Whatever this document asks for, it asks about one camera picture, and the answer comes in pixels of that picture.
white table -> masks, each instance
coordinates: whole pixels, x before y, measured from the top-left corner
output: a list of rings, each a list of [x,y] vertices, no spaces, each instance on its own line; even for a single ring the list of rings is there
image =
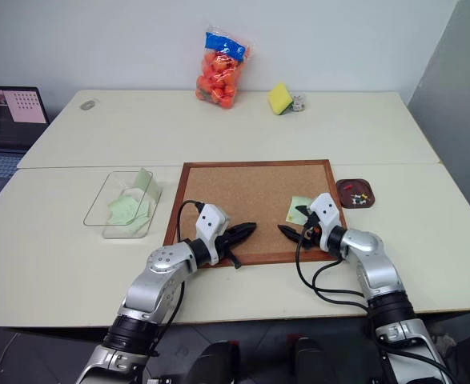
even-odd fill
[[[163,185],[149,234],[105,240],[82,224],[112,168],[20,170],[0,193],[0,326],[107,326],[148,254],[163,242],[180,166],[148,166]],[[440,164],[334,166],[366,178],[368,210],[345,210],[351,227],[384,240],[415,309],[470,309],[470,207]],[[307,276],[322,263],[303,264]],[[323,286],[359,289],[346,265]],[[321,302],[293,264],[201,270],[187,284],[178,322],[360,314]]]
[[[81,110],[91,99],[96,106]],[[311,158],[331,164],[439,161],[394,92],[311,92],[305,111],[275,116],[266,92],[240,93],[233,109],[223,110],[192,91],[83,90],[19,167]]]

laptop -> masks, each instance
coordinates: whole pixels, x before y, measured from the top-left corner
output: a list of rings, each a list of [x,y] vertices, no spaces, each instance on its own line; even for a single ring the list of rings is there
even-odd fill
[[[0,86],[0,190],[47,127],[37,88]]]

yellow sponge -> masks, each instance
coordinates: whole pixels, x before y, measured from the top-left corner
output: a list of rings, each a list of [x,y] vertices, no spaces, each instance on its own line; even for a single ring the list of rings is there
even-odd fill
[[[282,114],[293,103],[293,98],[286,86],[280,82],[268,93],[268,101],[275,114]]]

cork board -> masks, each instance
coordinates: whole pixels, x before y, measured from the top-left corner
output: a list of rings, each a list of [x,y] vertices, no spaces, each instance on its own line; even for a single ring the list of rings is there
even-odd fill
[[[243,265],[294,262],[296,244],[277,225],[285,224],[300,232],[301,226],[286,222],[291,197],[314,198],[323,192],[329,192],[341,207],[328,160],[185,163],[164,245],[175,242],[179,206],[192,199],[221,206],[231,217],[230,226],[256,222],[254,233],[233,248]],[[343,212],[339,211],[345,225]],[[195,238],[197,217],[195,207],[186,205],[181,217],[182,238]],[[301,261],[319,260],[332,258],[319,249],[303,249]],[[218,264],[230,265],[229,260]]]

small white object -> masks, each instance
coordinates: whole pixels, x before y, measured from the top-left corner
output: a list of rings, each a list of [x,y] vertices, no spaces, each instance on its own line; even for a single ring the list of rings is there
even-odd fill
[[[328,252],[327,238],[335,226],[341,226],[338,207],[334,203],[331,194],[325,193],[316,198],[315,201],[311,203],[310,208],[320,219],[320,228],[322,228],[320,249]]]
[[[229,216],[221,208],[206,204],[195,223],[196,238],[204,241],[210,251],[211,265],[219,262],[219,254],[215,248],[215,239],[224,233],[229,225]]]
[[[300,112],[306,108],[306,94],[292,94],[291,97],[293,98],[291,108],[294,112]]]

